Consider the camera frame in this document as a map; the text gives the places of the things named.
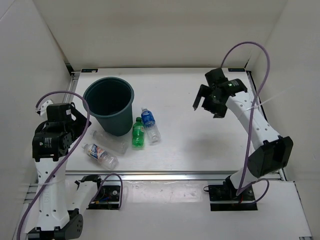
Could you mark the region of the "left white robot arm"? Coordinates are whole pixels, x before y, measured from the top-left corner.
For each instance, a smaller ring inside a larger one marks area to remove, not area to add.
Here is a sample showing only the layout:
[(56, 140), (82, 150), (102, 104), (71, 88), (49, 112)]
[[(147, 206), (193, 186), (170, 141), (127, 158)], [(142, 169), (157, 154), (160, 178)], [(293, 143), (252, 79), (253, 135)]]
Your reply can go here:
[(76, 180), (67, 190), (65, 157), (90, 122), (73, 103), (50, 104), (42, 109), (47, 120), (37, 127), (32, 140), (38, 176), (35, 197), (38, 219), (27, 237), (30, 240), (78, 239), (84, 227), (84, 211), (92, 199), (100, 200), (105, 194), (98, 175)]

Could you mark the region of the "white blue label bottle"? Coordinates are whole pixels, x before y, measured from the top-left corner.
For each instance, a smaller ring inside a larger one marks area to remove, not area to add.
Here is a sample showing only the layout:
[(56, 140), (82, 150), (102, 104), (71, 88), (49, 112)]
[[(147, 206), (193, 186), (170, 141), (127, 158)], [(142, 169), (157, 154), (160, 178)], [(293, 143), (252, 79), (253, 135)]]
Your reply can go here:
[(109, 153), (97, 144), (83, 143), (82, 148), (90, 158), (94, 159), (101, 167), (106, 170), (114, 170), (119, 165), (119, 160), (116, 156)]

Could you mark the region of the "blue label plastic bottle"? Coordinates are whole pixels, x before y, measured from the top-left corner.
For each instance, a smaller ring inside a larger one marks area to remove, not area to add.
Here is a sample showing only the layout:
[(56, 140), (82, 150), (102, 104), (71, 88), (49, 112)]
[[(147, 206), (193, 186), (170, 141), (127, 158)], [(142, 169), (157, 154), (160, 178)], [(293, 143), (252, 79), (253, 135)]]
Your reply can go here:
[(141, 120), (144, 125), (144, 129), (146, 130), (149, 142), (151, 144), (159, 142), (161, 135), (158, 126), (152, 112), (146, 107), (141, 108)]

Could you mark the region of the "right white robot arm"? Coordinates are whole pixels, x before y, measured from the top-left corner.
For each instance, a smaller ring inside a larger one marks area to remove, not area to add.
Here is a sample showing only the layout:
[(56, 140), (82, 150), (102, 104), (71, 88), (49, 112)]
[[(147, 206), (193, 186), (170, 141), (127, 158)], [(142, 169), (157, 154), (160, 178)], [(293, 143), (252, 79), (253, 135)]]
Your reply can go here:
[(248, 146), (254, 149), (246, 154), (244, 166), (223, 182), (227, 198), (238, 199), (258, 179), (287, 166), (293, 140), (289, 136), (281, 136), (259, 109), (252, 106), (253, 93), (239, 78), (207, 80), (207, 84), (199, 88), (194, 109), (198, 108), (201, 99), (204, 99), (201, 106), (215, 118), (222, 119), (227, 111), (231, 111), (248, 134)]

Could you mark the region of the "green plastic bottle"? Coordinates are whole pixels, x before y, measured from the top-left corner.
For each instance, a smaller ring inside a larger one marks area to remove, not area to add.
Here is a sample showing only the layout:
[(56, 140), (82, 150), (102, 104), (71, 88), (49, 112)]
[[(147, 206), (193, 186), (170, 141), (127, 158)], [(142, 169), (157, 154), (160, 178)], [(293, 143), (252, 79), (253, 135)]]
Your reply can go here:
[(144, 146), (145, 131), (141, 117), (135, 119), (132, 126), (132, 145), (135, 148), (142, 148)]

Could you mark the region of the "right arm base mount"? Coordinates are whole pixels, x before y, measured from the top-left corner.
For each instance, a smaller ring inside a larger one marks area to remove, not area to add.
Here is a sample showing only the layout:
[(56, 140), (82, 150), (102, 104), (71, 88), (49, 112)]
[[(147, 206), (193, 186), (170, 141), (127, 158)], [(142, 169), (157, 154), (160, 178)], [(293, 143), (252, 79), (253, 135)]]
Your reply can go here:
[(252, 186), (236, 197), (231, 197), (223, 185), (207, 185), (203, 190), (209, 194), (210, 210), (212, 212), (258, 210)]

